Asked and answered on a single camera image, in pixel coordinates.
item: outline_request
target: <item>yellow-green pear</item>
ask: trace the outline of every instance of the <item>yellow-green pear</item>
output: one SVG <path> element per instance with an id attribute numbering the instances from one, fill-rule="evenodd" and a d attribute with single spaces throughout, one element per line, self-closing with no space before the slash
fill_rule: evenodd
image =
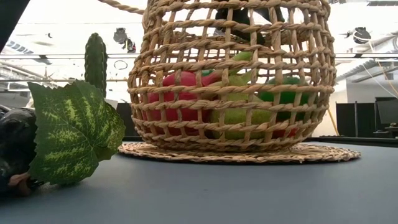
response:
<path id="1" fill-rule="evenodd" d="M 250 80 L 250 76 L 251 76 L 250 71 L 245 73 L 242 76 L 237 76 L 237 75 L 230 76 L 230 77 L 228 77 L 229 85 L 230 86 L 247 85 L 248 81 Z M 230 93 L 227 95 L 227 100 L 228 101 L 239 101 L 239 100 L 248 101 L 249 95 L 247 93 Z M 253 101 L 254 102 L 263 102 L 256 96 L 253 96 Z M 270 117 L 271 117 L 271 112 L 268 110 L 260 110 L 260 109 L 252 110 L 251 124 L 266 123 L 270 120 Z M 220 111 L 213 110 L 210 115 L 210 121 L 212 123 L 218 123 L 219 118 L 220 118 Z M 231 108 L 231 109 L 225 110 L 224 124 L 239 124 L 239 123 L 245 123 L 245 122 L 246 122 L 246 109 Z M 213 131 L 213 135 L 215 138 L 219 138 L 220 132 Z M 264 132 L 251 133 L 250 138 L 251 139 L 263 138 L 264 135 L 265 135 Z M 226 131 L 225 138 L 226 139 L 243 139 L 244 132 L 242 132 L 242 131 Z"/>

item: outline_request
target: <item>computer monitor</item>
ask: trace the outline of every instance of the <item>computer monitor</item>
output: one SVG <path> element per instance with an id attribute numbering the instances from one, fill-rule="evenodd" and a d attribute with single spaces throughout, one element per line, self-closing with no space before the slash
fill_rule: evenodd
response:
<path id="1" fill-rule="evenodd" d="M 398 123 L 398 100 L 378 101 L 377 107 L 382 124 Z"/>

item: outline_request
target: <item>dark figurine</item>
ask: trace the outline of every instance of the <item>dark figurine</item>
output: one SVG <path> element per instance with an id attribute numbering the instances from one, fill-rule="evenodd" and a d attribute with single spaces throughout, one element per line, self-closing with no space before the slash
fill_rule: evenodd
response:
<path id="1" fill-rule="evenodd" d="M 16 189 L 29 195 L 40 185 L 27 173 L 36 155 L 35 122 L 34 109 L 30 108 L 10 110 L 0 119 L 0 192 Z"/>
<path id="2" fill-rule="evenodd" d="M 278 7 L 275 10 L 277 13 L 278 21 L 285 22 L 285 19 L 283 18 L 282 11 L 280 10 L 280 8 Z M 255 9 L 254 11 L 256 13 L 258 13 L 259 15 L 261 15 L 266 20 L 270 21 L 268 8 Z M 238 23 L 250 25 L 250 18 L 249 18 L 248 12 L 249 12 L 248 8 L 234 10 L 232 20 L 235 22 L 238 22 Z M 226 19 L 227 15 L 228 15 L 228 9 L 225 9 L 225 8 L 219 9 L 219 10 L 217 10 L 217 13 L 216 13 L 216 19 Z M 225 28 L 216 28 L 215 33 L 220 34 L 220 31 L 225 32 Z M 238 37 L 244 39 L 244 40 L 247 40 L 247 41 L 251 40 L 250 33 L 244 33 L 244 32 L 238 31 L 238 30 L 231 30 L 231 33 L 235 36 L 238 36 Z M 265 40 L 260 33 L 257 33 L 257 44 L 261 44 L 261 45 L 265 44 Z"/>

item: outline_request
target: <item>green leaf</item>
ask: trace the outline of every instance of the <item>green leaf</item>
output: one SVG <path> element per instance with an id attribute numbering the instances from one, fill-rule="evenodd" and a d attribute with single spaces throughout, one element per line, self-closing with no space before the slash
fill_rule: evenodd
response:
<path id="1" fill-rule="evenodd" d="M 95 86 L 75 81 L 63 88 L 28 83 L 35 102 L 36 157 L 29 174 L 50 184 L 72 184 L 93 174 L 118 151 L 124 125 Z"/>

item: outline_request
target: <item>variegated leaf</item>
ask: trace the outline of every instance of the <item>variegated leaf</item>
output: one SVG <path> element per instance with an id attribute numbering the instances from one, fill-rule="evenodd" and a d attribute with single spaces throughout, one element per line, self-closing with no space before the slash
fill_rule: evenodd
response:
<path id="1" fill-rule="evenodd" d="M 28 83 L 35 102 L 36 157 L 29 174 L 71 184 L 93 174 L 122 144 L 124 125 L 99 89 L 83 81 L 63 88 Z"/>

